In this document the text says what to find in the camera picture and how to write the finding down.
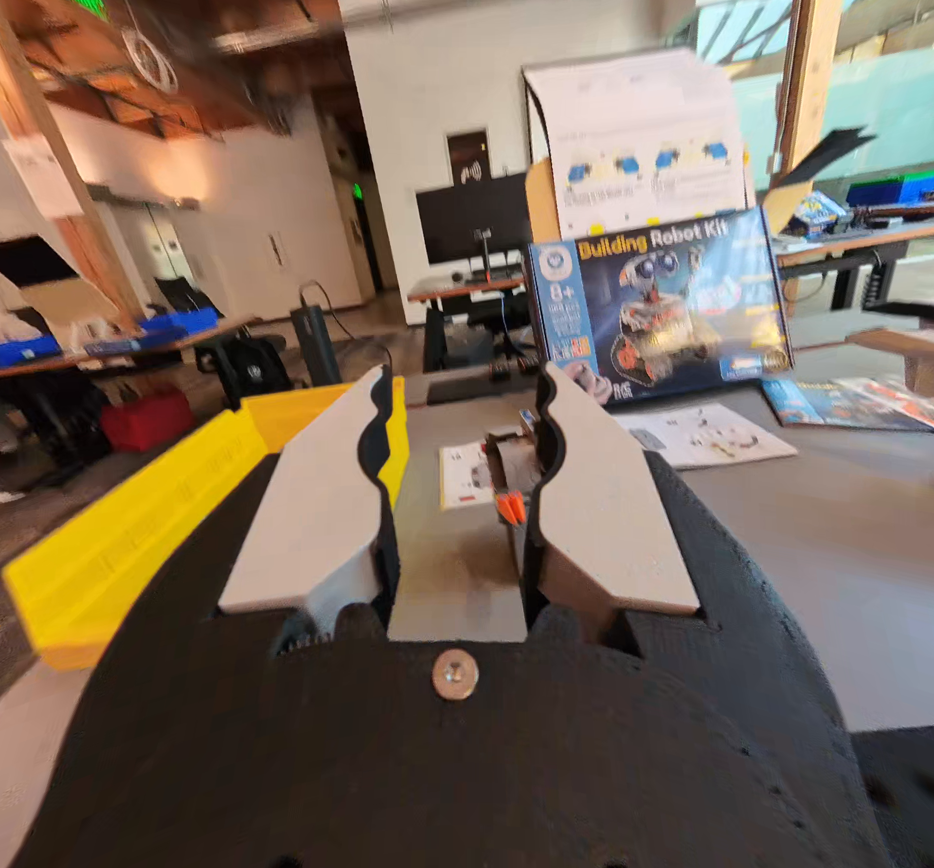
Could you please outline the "grey desk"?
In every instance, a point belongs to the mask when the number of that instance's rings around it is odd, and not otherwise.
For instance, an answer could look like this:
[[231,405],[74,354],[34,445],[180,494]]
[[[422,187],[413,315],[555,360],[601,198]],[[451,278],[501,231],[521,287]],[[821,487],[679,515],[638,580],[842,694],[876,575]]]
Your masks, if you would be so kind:
[[[524,633],[505,532],[479,506],[439,511],[438,448],[517,425],[530,394],[448,406],[406,382],[410,461],[397,524],[402,584],[391,635]],[[777,431],[792,458],[683,473],[800,622],[852,732],[932,725],[932,440]]]

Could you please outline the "black backpack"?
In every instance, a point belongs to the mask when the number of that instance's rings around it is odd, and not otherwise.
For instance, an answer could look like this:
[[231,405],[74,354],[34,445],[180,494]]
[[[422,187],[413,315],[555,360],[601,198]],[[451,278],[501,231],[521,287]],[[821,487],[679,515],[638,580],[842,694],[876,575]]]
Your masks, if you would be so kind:
[[216,374],[231,410],[237,411],[247,398],[293,390],[293,380],[281,357],[284,348],[285,337],[278,336],[239,335],[216,344]]

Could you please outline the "grey toy robot assembly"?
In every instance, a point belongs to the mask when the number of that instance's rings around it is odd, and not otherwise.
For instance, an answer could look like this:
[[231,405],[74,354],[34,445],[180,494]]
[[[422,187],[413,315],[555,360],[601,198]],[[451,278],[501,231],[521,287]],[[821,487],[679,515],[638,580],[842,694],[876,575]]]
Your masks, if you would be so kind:
[[517,423],[488,432],[483,441],[496,512],[513,529],[526,527],[531,495],[542,477],[536,451],[538,425],[530,407],[520,408]]

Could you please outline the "open white instruction booklet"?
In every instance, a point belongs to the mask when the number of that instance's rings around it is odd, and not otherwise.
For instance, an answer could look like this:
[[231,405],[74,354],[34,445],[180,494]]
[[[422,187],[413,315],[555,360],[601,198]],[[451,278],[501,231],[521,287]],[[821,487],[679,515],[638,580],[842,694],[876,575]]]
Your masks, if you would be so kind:
[[[745,465],[796,456],[788,442],[721,404],[679,407],[660,414],[614,415],[647,452],[677,470]],[[442,447],[439,499],[442,510],[490,503],[496,487],[484,440]]]

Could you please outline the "yellow storage bin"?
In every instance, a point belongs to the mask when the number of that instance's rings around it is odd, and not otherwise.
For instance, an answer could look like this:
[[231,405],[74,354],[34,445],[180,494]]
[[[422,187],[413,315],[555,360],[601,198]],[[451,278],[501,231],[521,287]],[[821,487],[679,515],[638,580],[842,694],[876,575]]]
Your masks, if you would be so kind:
[[172,553],[268,454],[351,386],[247,399],[146,465],[2,572],[33,651],[57,671],[95,666]]

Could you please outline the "blue robot kit box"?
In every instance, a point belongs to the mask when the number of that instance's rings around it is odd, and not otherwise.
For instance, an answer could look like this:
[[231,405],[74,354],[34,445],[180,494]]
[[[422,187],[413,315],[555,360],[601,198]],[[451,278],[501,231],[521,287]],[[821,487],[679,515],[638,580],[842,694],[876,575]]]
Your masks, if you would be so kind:
[[712,391],[793,366],[760,207],[531,243],[522,264],[541,362],[601,407]]

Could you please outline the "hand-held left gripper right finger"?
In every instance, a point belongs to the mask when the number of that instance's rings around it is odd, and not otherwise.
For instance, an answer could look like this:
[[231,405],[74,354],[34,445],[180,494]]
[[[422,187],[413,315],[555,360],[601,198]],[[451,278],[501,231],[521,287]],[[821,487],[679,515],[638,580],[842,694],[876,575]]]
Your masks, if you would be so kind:
[[529,629],[549,605],[569,608],[586,640],[613,639],[627,611],[695,617],[701,600],[647,454],[554,362],[535,399],[535,455],[522,551]]

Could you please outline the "large black monitor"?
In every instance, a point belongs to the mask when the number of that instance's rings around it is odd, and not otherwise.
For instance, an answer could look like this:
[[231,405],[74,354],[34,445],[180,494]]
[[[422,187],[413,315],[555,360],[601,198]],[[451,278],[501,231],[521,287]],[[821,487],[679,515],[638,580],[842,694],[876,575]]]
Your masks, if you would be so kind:
[[525,173],[415,194],[430,267],[508,253],[531,243]]

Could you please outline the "wooden table with clutter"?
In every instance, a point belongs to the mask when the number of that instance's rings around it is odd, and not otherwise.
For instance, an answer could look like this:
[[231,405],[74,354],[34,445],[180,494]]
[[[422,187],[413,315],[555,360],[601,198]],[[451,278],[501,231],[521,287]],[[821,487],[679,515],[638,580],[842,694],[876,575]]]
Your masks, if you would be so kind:
[[870,269],[860,306],[876,309],[889,302],[898,262],[908,253],[909,244],[933,235],[931,220],[899,222],[884,230],[858,230],[816,241],[780,243],[775,256],[786,309],[792,315],[806,297],[800,293],[800,278],[836,277],[831,296],[832,312],[854,307],[860,271]]

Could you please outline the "white orange leaflet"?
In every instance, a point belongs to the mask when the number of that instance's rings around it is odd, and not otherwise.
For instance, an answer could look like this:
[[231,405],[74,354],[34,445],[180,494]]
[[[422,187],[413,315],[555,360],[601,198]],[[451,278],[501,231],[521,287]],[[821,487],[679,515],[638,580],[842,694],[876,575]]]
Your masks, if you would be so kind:
[[897,380],[854,377],[835,379],[835,384],[877,403],[890,413],[908,418],[929,431],[933,429],[932,398],[918,395]]

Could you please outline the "wooden monitor table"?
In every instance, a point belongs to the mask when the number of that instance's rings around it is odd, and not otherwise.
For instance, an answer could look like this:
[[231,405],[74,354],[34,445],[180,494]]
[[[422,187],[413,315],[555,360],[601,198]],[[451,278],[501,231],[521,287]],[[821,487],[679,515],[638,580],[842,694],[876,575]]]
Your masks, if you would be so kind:
[[453,274],[419,281],[405,296],[409,305],[425,310],[422,370],[433,374],[472,365],[466,356],[449,349],[447,322],[465,316],[470,326],[490,332],[493,354],[519,354],[511,340],[514,331],[531,324],[529,297],[519,268],[485,274]]

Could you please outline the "blue storage bin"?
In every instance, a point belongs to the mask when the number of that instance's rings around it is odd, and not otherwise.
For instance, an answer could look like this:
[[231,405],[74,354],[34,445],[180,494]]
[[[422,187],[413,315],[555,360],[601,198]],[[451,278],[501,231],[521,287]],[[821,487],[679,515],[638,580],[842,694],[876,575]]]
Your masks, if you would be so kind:
[[214,329],[219,320],[216,309],[205,307],[159,314],[141,322],[139,328],[149,335],[168,334],[168,339],[172,341]]
[[29,339],[15,339],[1,342],[1,367],[8,368],[61,357],[62,347],[51,334],[43,334]]

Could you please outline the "hanging paper sign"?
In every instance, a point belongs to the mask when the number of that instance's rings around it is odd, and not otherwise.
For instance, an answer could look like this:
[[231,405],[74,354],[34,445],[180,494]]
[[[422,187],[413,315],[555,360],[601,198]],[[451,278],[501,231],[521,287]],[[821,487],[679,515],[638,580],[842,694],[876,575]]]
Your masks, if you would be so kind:
[[44,135],[6,138],[2,146],[45,219],[60,220],[83,214],[75,191]]

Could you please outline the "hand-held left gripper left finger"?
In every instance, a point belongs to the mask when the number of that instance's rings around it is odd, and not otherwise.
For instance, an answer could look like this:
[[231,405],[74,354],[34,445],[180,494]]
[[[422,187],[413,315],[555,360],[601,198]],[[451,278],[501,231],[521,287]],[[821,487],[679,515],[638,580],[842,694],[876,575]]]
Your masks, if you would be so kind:
[[388,636],[401,576],[394,413],[391,370],[377,365],[286,442],[218,597],[222,616],[284,611],[294,641],[336,639],[360,616]]

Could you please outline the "printed sheet on cardboard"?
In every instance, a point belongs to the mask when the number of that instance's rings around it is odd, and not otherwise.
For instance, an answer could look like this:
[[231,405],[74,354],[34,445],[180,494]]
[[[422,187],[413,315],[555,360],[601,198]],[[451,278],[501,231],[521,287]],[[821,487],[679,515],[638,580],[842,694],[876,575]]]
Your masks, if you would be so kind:
[[743,210],[754,201],[726,73],[670,49],[530,67],[564,239]]

